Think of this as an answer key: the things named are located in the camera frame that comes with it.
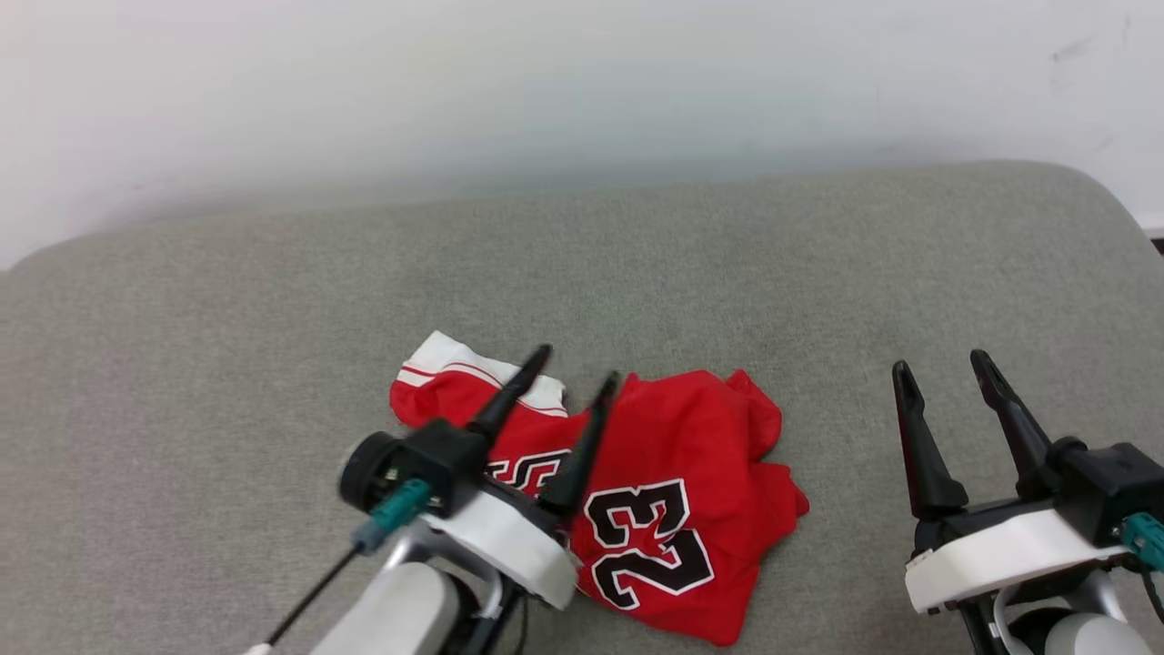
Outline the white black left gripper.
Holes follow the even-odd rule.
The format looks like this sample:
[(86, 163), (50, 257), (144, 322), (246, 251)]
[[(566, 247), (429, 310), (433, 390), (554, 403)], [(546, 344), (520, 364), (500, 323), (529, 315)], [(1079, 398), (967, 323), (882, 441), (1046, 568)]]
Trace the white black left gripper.
[[(467, 423), (470, 434), (496, 444), (512, 411), (535, 386), (553, 347), (540, 344), (501, 390)], [(558, 521), (573, 521), (585, 503), (620, 373), (611, 370), (587, 407), (585, 426), (558, 467), (558, 474), (537, 494), (537, 505)], [(544, 531), (535, 501), (501, 482), (487, 482), (462, 510), (448, 518), (424, 513), (421, 524), (436, 535), (436, 556), (490, 584), (506, 578), (520, 591), (553, 608), (566, 608), (577, 591), (577, 568), (553, 528)]]

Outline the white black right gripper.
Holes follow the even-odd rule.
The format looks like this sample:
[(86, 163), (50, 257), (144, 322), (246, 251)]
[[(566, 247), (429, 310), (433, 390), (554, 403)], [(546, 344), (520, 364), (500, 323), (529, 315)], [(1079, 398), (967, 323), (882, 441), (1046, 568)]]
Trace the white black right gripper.
[(928, 427), (927, 400), (904, 359), (890, 366), (908, 499), (916, 519), (904, 588), (917, 614), (968, 608), (979, 600), (1063, 600), (1080, 612), (1120, 614), (1110, 569), (1129, 558), (1117, 537), (1090, 537), (1053, 510), (1051, 442), (985, 349), (968, 354), (984, 403), (1018, 474), (1018, 499), (968, 506)]

